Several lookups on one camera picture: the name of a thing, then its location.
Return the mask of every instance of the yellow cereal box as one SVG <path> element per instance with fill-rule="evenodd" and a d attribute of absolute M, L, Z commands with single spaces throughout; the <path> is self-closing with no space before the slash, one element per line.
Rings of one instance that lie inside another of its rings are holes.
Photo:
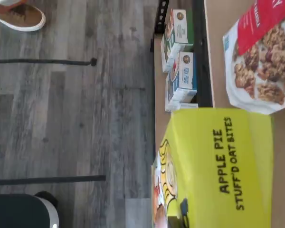
<path fill-rule="evenodd" d="M 175 112 L 152 166 L 153 227 L 269 228 L 272 169 L 270 116 Z"/>

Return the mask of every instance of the round logo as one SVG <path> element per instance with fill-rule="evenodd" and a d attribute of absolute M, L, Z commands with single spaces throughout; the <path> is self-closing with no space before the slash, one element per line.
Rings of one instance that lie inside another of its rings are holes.
<path fill-rule="evenodd" d="M 183 13 L 178 13 L 176 16 L 177 16 L 178 20 L 183 20 L 184 19 Z"/>
<path fill-rule="evenodd" d="M 186 64 L 190 63 L 190 57 L 188 55 L 184 56 L 183 60 Z"/>

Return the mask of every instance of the red label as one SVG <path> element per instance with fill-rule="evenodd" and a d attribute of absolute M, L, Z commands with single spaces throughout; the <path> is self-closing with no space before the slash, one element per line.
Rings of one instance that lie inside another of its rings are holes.
<path fill-rule="evenodd" d="M 247 52 L 285 18 L 285 0 L 257 0 L 238 22 L 238 53 Z"/>

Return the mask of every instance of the granola bag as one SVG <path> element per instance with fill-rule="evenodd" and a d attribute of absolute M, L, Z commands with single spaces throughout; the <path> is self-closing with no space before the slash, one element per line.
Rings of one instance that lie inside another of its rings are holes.
<path fill-rule="evenodd" d="M 223 42 L 230 103 L 263 114 L 285 108 L 285 0 L 257 0 Z"/>
<path fill-rule="evenodd" d="M 176 111 L 152 166 L 153 227 L 270 228 L 272 172 L 269 115 Z"/>

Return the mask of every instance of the white shoe sole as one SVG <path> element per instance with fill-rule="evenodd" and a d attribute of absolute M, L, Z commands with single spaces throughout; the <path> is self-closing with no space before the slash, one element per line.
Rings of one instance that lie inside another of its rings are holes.
<path fill-rule="evenodd" d="M 34 31 L 38 31 L 45 25 L 45 23 L 46 23 L 46 16 L 38 8 L 36 8 L 36 7 L 34 7 L 34 8 L 37 9 L 42 14 L 41 21 L 39 22 L 39 24 L 37 24 L 35 26 L 32 26 L 32 27 L 18 27 L 18 26 L 14 26 L 12 24 L 9 24 L 6 21 L 3 21 L 1 19 L 0 19 L 0 22 L 2 24 L 6 25 L 7 27 L 13 29 L 13 30 L 20 31 L 20 32 L 34 32 Z"/>

